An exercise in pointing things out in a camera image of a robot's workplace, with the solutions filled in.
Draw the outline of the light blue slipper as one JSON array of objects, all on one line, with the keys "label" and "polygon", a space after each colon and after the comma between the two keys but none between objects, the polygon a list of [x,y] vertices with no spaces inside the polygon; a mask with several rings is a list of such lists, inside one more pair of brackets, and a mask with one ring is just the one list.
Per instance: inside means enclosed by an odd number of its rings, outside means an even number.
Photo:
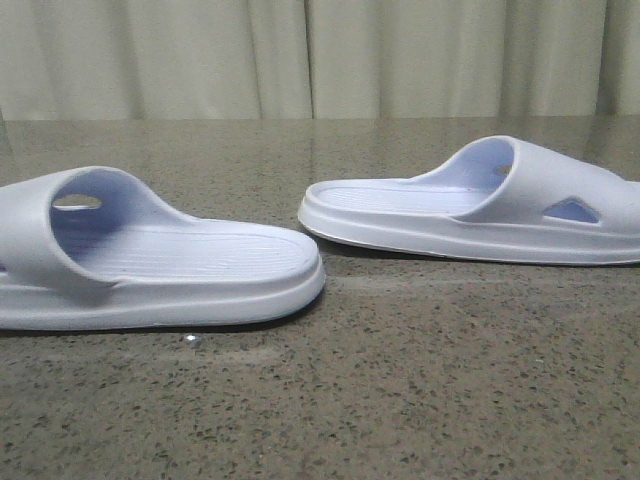
[{"label": "light blue slipper", "polygon": [[602,265],[639,259],[639,186],[510,136],[473,141],[412,178],[311,185],[309,231],[380,250],[498,262]]},{"label": "light blue slipper", "polygon": [[325,271],[308,236],[183,213],[119,169],[1,190],[1,325],[110,330],[263,322],[306,307]]}]

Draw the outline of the pale green curtain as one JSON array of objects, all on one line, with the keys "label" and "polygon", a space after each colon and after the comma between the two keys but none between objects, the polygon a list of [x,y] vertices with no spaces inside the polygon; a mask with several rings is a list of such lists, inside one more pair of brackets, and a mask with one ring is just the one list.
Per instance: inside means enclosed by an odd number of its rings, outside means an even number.
[{"label": "pale green curtain", "polygon": [[635,1],[5,1],[8,120],[635,114]]}]

